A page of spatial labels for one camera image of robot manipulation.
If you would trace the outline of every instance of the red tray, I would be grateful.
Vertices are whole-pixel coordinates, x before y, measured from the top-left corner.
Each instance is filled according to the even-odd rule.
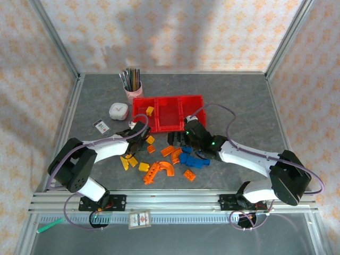
[[[204,105],[201,95],[194,96],[176,96],[176,97],[149,97],[134,98],[132,105],[132,116],[143,113],[149,106],[152,106],[154,112],[149,118],[149,126],[152,133],[172,132],[184,130],[184,118],[193,114],[196,110]],[[201,110],[197,114],[198,120],[206,126],[206,112]],[[145,123],[143,117],[138,117],[134,121]]]

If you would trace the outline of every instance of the purple cable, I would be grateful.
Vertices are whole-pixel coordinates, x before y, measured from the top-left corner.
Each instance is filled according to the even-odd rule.
[[[268,209],[268,212],[270,212],[270,211],[273,209],[273,204],[274,204],[274,200],[271,202],[270,207],[269,207],[269,209]],[[248,218],[248,220],[250,221],[250,223],[251,223],[251,225],[252,225],[253,227],[251,227],[251,228],[239,228],[239,227],[234,226],[233,223],[232,223],[232,216],[233,216],[234,213],[241,213],[241,214],[243,214],[244,216],[246,216],[246,217]],[[245,230],[255,230],[255,229],[259,228],[260,226],[262,226],[262,225],[267,221],[267,219],[268,219],[268,216],[263,220],[263,222],[262,222],[260,225],[255,226],[254,223],[253,223],[253,221],[250,219],[250,217],[249,217],[247,214],[245,214],[243,211],[238,211],[238,210],[232,211],[232,212],[230,213],[230,215],[229,215],[229,222],[230,222],[230,225],[231,225],[234,229],[236,229],[236,230],[242,230],[242,231],[245,231]]]
[[[54,177],[57,175],[57,173],[59,172],[60,168],[62,167],[62,165],[66,162],[66,160],[72,156],[73,153],[75,153],[77,150],[80,150],[84,147],[92,147],[92,146],[95,146],[95,145],[99,145],[101,143],[105,143],[105,142],[112,142],[112,141],[125,141],[127,139],[130,139],[130,138],[134,138],[136,136],[138,136],[140,133],[142,133],[148,126],[149,124],[149,119],[148,117],[145,115],[145,114],[137,114],[136,116],[133,117],[132,120],[134,120],[136,117],[144,117],[146,119],[146,123],[144,125],[144,127],[138,131],[136,134],[133,134],[129,137],[123,137],[123,138],[104,138],[104,139],[101,139],[101,140],[98,140],[98,141],[95,141],[93,143],[88,143],[88,144],[82,144],[82,145],[79,145],[75,148],[73,148],[72,150],[69,151],[69,153],[67,153],[65,155],[65,157],[60,161],[60,163],[56,166],[56,168],[54,169],[53,173],[50,175],[48,181],[47,181],[47,187],[50,189],[50,190],[59,190],[60,188],[62,188],[62,186],[59,186],[59,187],[52,187],[51,186],[51,183],[52,183],[52,180],[54,179]]]
[[[310,175],[314,176],[320,183],[320,190],[318,191],[307,191],[305,192],[304,194],[309,194],[309,195],[315,195],[315,194],[320,194],[322,193],[324,190],[325,190],[325,185],[324,185],[324,182],[321,180],[321,178],[316,175],[314,172],[310,171],[309,169],[303,167],[303,166],[300,166],[299,164],[296,164],[296,163],[293,163],[293,162],[290,162],[290,161],[286,161],[284,159],[279,159],[279,158],[274,158],[274,157],[270,157],[270,156],[267,156],[267,155],[263,155],[263,154],[260,154],[260,153],[257,153],[257,152],[253,152],[253,151],[249,151],[249,150],[246,150],[246,149],[243,149],[241,147],[238,147],[234,142],[233,140],[230,138],[229,136],[229,127],[231,126],[231,124],[236,120],[236,113],[234,113],[233,110],[229,109],[228,107],[225,107],[223,105],[219,105],[219,104],[208,104],[208,105],[204,105],[202,106],[201,108],[199,108],[196,112],[194,112],[191,116],[196,116],[196,114],[198,114],[202,109],[204,109],[205,107],[207,106],[210,106],[210,105],[216,105],[216,106],[219,106],[223,109],[226,109],[228,112],[230,112],[231,114],[234,115],[233,119],[228,123],[227,125],[227,128],[225,130],[225,134],[228,138],[228,141],[230,142],[230,144],[235,147],[236,149],[240,150],[240,151],[243,151],[243,152],[246,152],[246,153],[249,153],[249,154],[252,154],[252,155],[256,155],[258,157],[261,157],[261,158],[267,158],[267,159],[271,159],[271,160],[275,160],[277,162],[281,162],[281,163],[284,163],[284,164],[287,164],[287,165],[291,165],[291,166],[294,166],[296,168],[299,168],[303,171],[305,171],[306,173],[309,173]]]

